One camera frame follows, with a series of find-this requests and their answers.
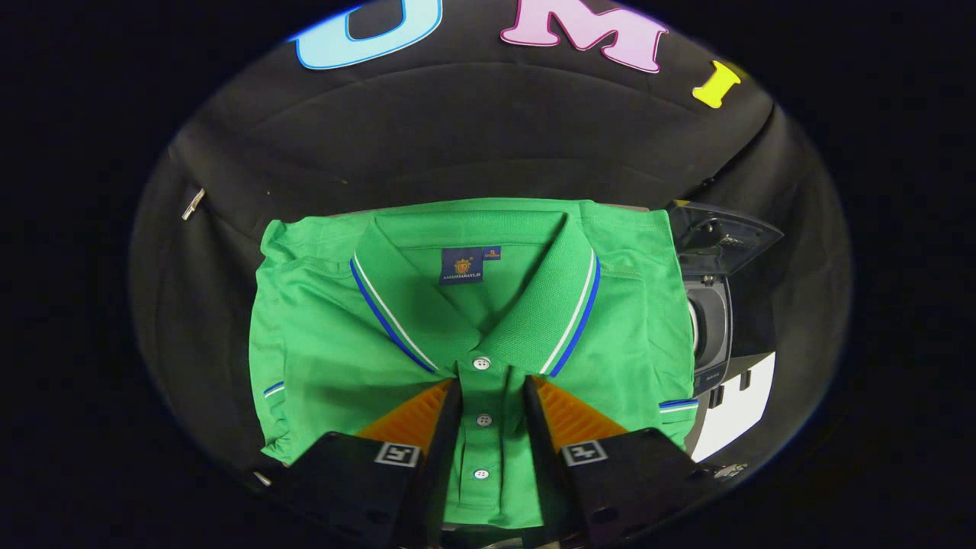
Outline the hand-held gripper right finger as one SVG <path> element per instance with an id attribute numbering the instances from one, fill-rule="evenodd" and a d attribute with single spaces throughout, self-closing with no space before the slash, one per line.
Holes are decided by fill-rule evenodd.
<path id="1" fill-rule="evenodd" d="M 541 377 L 523 399 L 544 535 L 561 548 L 635 548 L 721 489 L 659 429 L 628 430 Z"/>

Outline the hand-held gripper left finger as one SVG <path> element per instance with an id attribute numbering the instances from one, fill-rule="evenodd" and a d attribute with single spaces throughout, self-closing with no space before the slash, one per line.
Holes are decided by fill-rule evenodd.
<path id="1" fill-rule="evenodd" d="M 460 420 L 460 384 L 444 380 L 355 435 L 322 435 L 265 495 L 335 548 L 437 548 Z"/>

